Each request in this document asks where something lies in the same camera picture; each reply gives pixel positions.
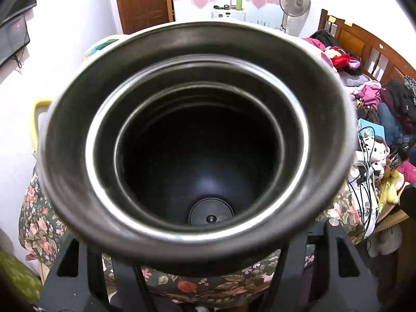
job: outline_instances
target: standing fan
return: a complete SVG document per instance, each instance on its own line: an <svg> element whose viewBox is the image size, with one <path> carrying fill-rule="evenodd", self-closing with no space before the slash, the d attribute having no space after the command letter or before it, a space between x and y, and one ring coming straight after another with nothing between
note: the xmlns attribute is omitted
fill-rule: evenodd
<svg viewBox="0 0 416 312"><path fill-rule="evenodd" d="M286 33L288 16L298 17L305 14L311 5L311 0L280 0L279 3L284 13L280 30Z"/></svg>

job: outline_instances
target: blue jeans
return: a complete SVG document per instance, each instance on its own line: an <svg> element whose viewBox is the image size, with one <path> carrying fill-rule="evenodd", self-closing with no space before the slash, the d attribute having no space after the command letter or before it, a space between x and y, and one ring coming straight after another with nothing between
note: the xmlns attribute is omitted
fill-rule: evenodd
<svg viewBox="0 0 416 312"><path fill-rule="evenodd" d="M397 143L406 143L411 138L416 138L416 135L408 135L404 133L396 119L388 109L387 104L380 103L378 106L378 113L381 125L384 127L385 140L388 146Z"/></svg>

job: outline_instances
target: cooking pot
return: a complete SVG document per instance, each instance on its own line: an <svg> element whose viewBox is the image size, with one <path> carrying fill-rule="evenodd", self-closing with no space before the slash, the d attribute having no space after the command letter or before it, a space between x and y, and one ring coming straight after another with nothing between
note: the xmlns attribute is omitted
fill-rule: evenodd
<svg viewBox="0 0 416 312"><path fill-rule="evenodd" d="M103 252L167 273L223 275L267 256L325 207L355 150L347 94L300 41L170 23L91 59L40 141L56 212Z"/></svg>

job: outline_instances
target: hello kitty plush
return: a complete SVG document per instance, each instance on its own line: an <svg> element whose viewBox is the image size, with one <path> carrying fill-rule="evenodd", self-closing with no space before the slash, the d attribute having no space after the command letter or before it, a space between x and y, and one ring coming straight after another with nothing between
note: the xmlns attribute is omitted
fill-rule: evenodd
<svg viewBox="0 0 416 312"><path fill-rule="evenodd" d="M374 180L381 180L384 175L384 168L387 163L387 156L390 154L390 149L380 136L369 136L363 140L363 159L365 162L371 164L367 178L374 175Z"/></svg>

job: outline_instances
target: door frame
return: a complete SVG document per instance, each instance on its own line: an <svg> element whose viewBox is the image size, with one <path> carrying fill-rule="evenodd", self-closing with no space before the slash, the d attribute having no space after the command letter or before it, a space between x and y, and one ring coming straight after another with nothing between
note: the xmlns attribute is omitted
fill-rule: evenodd
<svg viewBox="0 0 416 312"><path fill-rule="evenodd" d="M117 1L117 8L119 10L121 28L122 28L123 33L124 33L125 29L126 29L124 11L123 11L123 8L121 7L121 4L119 3L120 0L116 0L116 1ZM169 22L173 22L174 21L174 18L173 18L173 1L172 0L166 0L166 5L167 5L167 8L168 8Z"/></svg>

